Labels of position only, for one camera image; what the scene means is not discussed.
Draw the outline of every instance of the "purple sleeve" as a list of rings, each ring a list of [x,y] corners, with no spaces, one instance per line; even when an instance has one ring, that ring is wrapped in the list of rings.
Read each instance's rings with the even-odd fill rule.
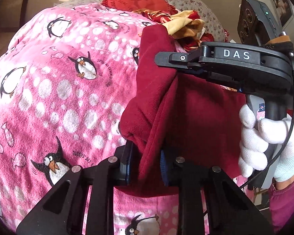
[[[294,213],[294,182],[283,190],[276,190],[272,185],[269,195],[272,225],[274,231],[277,232]]]

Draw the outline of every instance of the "black cable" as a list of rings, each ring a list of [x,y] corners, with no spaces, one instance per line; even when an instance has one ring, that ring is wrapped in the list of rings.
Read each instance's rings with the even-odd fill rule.
[[[289,129],[288,135],[287,135],[285,141],[283,142],[280,151],[271,160],[271,162],[268,163],[267,167],[264,170],[262,170],[261,172],[259,172],[257,175],[255,175],[254,177],[252,177],[250,180],[248,180],[246,183],[244,183],[243,185],[241,185],[240,186],[240,189],[243,189],[250,182],[252,182],[253,180],[255,180],[260,174],[262,174],[264,171],[266,171],[267,169],[269,169],[269,167],[280,157],[280,155],[282,154],[283,150],[286,147],[286,144],[289,142],[289,139],[291,137],[291,134],[292,134],[292,131],[293,131],[293,127],[294,127],[294,60],[293,59],[292,59],[292,79],[293,79],[293,116],[292,116],[291,126],[290,126],[290,129]]]

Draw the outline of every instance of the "glove cuff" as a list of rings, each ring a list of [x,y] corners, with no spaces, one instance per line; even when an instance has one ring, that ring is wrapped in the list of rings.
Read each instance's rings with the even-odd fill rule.
[[[294,156],[280,160],[273,177],[276,182],[284,182],[292,176],[294,176]]]

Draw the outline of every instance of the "penguin beak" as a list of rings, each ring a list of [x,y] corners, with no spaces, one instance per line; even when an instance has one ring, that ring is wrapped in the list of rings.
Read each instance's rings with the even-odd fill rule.
[[[59,166],[54,161],[51,161],[49,164],[49,169],[51,169],[53,173],[55,173],[55,170],[59,169]]]

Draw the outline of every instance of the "penguin eye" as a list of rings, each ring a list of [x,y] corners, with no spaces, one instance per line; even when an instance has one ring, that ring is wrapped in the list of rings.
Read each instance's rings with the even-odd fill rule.
[[[45,164],[46,166],[48,166],[48,165],[50,164],[50,160],[49,160],[48,157],[45,157],[45,158],[44,158],[44,164]]]

